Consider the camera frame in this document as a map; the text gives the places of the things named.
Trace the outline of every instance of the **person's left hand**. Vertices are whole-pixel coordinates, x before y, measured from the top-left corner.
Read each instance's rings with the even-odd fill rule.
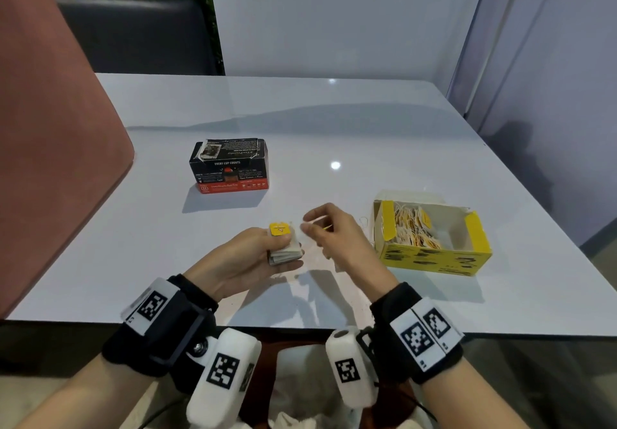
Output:
[[[249,228],[212,250],[189,268],[184,276],[220,302],[276,273],[300,268],[303,264],[301,260],[275,267],[268,264],[267,252],[286,247],[290,242],[290,234],[273,237],[266,229]]]

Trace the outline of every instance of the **box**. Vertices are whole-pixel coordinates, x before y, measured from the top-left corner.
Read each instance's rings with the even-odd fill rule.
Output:
[[[469,208],[449,206],[426,194],[415,197],[412,193],[382,191],[377,198],[373,206],[375,249],[387,267],[474,276],[492,255],[480,217]],[[389,243],[396,237],[395,202],[420,206],[430,217],[443,248]]]
[[[189,164],[203,194],[268,189],[268,148],[262,139],[200,141]]]

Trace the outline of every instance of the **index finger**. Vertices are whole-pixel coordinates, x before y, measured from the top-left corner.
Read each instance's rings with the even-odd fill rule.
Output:
[[[304,218],[302,218],[302,220],[309,223],[316,220],[317,218],[321,218],[322,216],[330,216],[334,218],[335,215],[339,212],[341,212],[341,209],[337,207],[334,203],[326,203],[325,205],[321,205],[320,207],[313,208],[311,211],[304,215]]]

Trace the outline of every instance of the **white table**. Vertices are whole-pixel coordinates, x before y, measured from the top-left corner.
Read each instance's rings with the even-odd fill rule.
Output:
[[[299,223],[326,201],[367,218],[379,190],[402,189],[475,208],[484,223],[494,254],[475,278],[393,270],[461,331],[617,336],[615,290],[430,83],[99,79],[128,128],[135,164],[10,319],[119,322],[155,277],[181,273],[244,228]],[[197,193],[193,145],[220,137],[265,138],[267,192]],[[302,270],[224,300],[218,323],[367,324],[366,297],[302,241]]]

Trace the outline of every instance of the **black chair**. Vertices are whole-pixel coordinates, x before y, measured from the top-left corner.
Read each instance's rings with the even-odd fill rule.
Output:
[[[218,74],[195,0],[56,0],[99,73]]]

